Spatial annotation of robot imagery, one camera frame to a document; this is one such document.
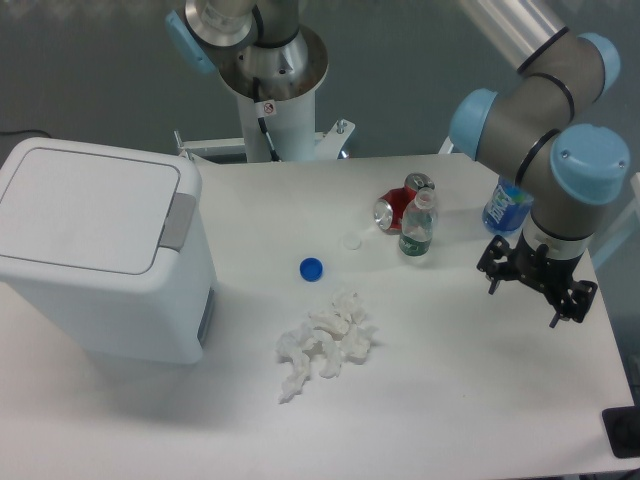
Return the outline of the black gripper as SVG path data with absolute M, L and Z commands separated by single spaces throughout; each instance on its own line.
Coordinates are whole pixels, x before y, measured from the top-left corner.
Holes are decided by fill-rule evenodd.
M 594 301 L 598 285 L 593 281 L 574 281 L 573 273 L 582 255 L 570 259 L 549 256 L 546 244 L 533 249 L 521 235 L 514 248 L 496 235 L 487 245 L 476 268 L 485 274 L 494 294 L 502 281 L 519 281 L 542 293 L 555 314 L 549 324 L 555 328 L 560 321 L 582 324 Z

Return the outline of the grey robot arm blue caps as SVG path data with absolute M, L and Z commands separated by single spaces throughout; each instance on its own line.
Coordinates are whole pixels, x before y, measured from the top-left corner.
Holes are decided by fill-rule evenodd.
M 515 245 L 495 237 L 478 262 L 493 285 L 519 281 L 540 292 L 556 321 L 581 322 L 597 287 L 573 272 L 630 163 L 613 131 L 576 116 L 616 81 L 615 46 L 574 35 L 542 1 L 465 1 L 462 10 L 516 69 L 521 85 L 480 89 L 456 109 L 449 137 L 464 154 L 533 199 Z M 235 94 L 251 162 L 336 157 L 336 133 L 315 130 L 315 91 L 328 70 L 322 40 L 294 1 L 187 1 L 165 19 L 178 52 L 218 73 Z

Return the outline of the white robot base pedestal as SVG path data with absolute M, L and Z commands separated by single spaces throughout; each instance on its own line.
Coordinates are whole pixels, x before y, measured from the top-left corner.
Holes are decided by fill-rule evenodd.
M 235 96 L 243 138 L 250 145 L 255 131 L 271 133 L 283 156 L 287 144 L 307 144 L 316 132 L 316 91 L 328 71 L 324 42 L 302 25 L 284 46 L 249 46 L 220 69 L 220 77 Z

